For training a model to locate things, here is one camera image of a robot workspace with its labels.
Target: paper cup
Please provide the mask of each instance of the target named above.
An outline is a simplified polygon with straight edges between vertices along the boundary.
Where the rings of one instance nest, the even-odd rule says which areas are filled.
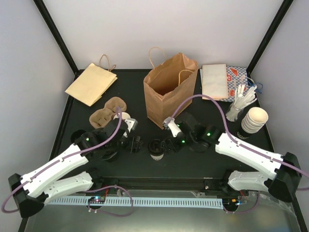
[[[126,113],[126,112],[121,112],[121,116],[122,116],[122,120],[126,120],[128,118],[131,118],[131,116],[128,113]]]
[[[252,122],[249,122],[246,117],[243,119],[243,122],[244,122],[244,125],[251,130],[259,130],[261,129],[262,126],[264,126],[264,124],[262,125],[253,124]]]
[[[241,127],[244,129],[244,131],[246,131],[246,132],[248,132],[250,134],[256,133],[256,132],[258,132],[260,130],[260,128],[251,129],[251,128],[247,127],[244,122],[241,122]]]
[[[251,108],[246,117],[248,117],[250,122],[253,122],[257,125],[265,124],[268,120],[267,112],[260,107]]]

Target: stack of paper cups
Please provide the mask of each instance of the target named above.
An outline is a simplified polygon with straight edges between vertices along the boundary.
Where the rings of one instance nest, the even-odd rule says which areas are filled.
[[[240,139],[247,139],[252,134],[257,133],[267,122],[268,114],[260,107],[253,107],[246,114],[241,122],[241,127],[237,131]]]

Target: black table surface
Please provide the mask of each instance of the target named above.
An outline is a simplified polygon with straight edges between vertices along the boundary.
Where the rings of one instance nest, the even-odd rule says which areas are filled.
[[[130,177],[130,178],[222,178],[226,170],[238,170],[241,172],[254,171],[250,166],[236,159],[218,154],[214,146],[205,153],[195,153],[185,147],[178,153],[165,154],[160,161],[153,160],[148,152],[147,144],[154,138],[165,137],[169,131],[161,130],[150,119],[147,118],[145,98],[143,90],[143,79],[149,70],[115,70],[116,80],[108,90],[91,107],[73,100],[68,113],[67,122],[62,131],[62,140],[58,154],[63,152],[71,144],[70,137],[73,132],[83,129],[91,131],[94,128],[89,123],[89,117],[96,110],[104,108],[104,104],[111,97],[120,97],[127,104],[126,112],[138,121],[135,133],[141,136],[144,146],[138,153],[122,151],[118,160],[114,162],[95,161],[77,168],[71,173],[77,174],[95,167],[103,177]],[[198,72],[195,86],[195,94],[201,93],[201,81]],[[223,111],[226,111],[230,103],[219,102]],[[246,115],[249,108],[258,106],[258,103],[247,107],[237,122],[228,122],[229,130],[235,133],[240,126],[241,119]],[[193,102],[185,109],[191,113],[199,122],[212,124],[224,130],[221,115],[216,106],[201,98],[194,98]],[[253,134],[246,142],[259,148],[272,151],[272,145],[264,126],[258,133]]]

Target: cup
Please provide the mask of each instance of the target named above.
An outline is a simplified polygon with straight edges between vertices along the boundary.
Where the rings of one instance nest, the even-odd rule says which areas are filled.
[[[241,122],[241,127],[237,131],[240,139],[247,139],[252,134],[257,133],[267,122],[268,114],[260,107],[251,108]]]
[[[256,125],[264,125],[268,120],[268,114],[260,107],[251,108],[246,114],[248,120]]]
[[[122,120],[126,120],[128,118],[131,118],[131,116],[128,113],[126,113],[126,112],[121,112],[121,116],[122,116]]]
[[[259,130],[261,128],[261,125],[257,126],[257,125],[252,124],[251,122],[248,121],[246,117],[243,119],[243,123],[247,128],[251,130]]]

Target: brown paper bag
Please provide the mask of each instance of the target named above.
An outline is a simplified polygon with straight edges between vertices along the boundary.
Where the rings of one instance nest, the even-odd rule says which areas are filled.
[[[149,50],[149,60],[154,69],[144,78],[144,94],[148,118],[163,129],[163,121],[171,116],[185,99],[193,95],[198,67],[197,61],[189,59],[183,53],[178,53],[154,67],[150,58],[153,48]],[[191,102],[192,100],[188,101],[177,115]]]

